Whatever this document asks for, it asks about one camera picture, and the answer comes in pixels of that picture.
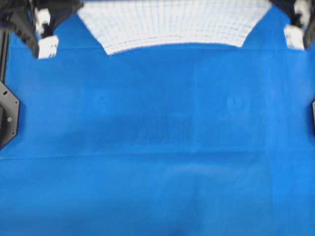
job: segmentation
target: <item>white clamp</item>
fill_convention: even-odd
[[[304,31],[301,28],[297,26],[286,25],[284,28],[284,34],[286,44],[289,48],[302,51],[305,50],[303,41]]]
[[[44,33],[44,24],[50,24],[50,13],[48,8],[38,10],[35,8],[34,10],[34,16],[35,16],[35,26],[36,26],[36,31],[39,34]]]
[[[38,41],[38,59],[53,58],[57,54],[59,39],[57,36],[50,36]]]

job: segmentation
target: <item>blue fabric surface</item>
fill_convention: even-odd
[[[286,23],[108,57],[73,16],[41,61],[12,37],[0,235],[314,236],[315,50],[287,49]]]

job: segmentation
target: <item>black metal bracket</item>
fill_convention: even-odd
[[[0,29],[0,149],[16,135],[19,118],[19,100],[4,85],[9,34]]]

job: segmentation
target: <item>black mounting plate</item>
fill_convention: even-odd
[[[19,100],[0,82],[0,106],[3,108],[0,129],[0,149],[7,145],[17,134]]]

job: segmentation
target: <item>grid paper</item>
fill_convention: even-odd
[[[268,0],[90,1],[78,12],[108,55],[155,45],[242,47],[270,9]]]

